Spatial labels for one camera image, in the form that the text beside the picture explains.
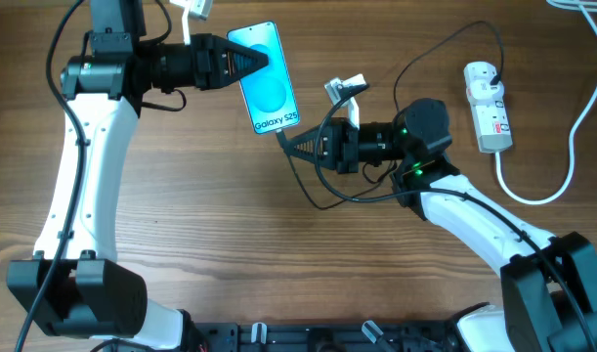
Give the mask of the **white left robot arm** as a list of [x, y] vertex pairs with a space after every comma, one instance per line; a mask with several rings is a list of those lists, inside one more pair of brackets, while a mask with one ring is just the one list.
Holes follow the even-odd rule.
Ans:
[[266, 54], [223, 37], [187, 33], [180, 44], [148, 38], [139, 1], [93, 1], [79, 55], [49, 87], [66, 116], [64, 149], [48, 218], [27, 260], [9, 264], [7, 286], [25, 325], [102, 346], [205, 351], [184, 310], [148, 297], [120, 266], [115, 215], [125, 157], [150, 89], [221, 89], [264, 68]]

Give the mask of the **Galaxy S25 smartphone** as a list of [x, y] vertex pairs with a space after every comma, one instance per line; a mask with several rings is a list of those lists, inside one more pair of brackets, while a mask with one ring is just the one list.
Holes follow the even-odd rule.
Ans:
[[265, 67], [240, 80], [254, 132], [261, 135], [298, 124], [300, 113], [277, 25], [268, 21], [235, 28], [228, 39], [268, 57]]

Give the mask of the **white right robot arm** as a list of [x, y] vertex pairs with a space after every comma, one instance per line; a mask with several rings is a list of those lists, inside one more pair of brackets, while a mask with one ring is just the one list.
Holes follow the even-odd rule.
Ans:
[[351, 173], [390, 161], [393, 200], [455, 235], [499, 276], [502, 302], [451, 323], [448, 349], [597, 350], [597, 253], [579, 233], [558, 237], [480, 193], [446, 154], [446, 106], [421, 99], [392, 121], [355, 126], [334, 113], [298, 136], [278, 136], [289, 159]]

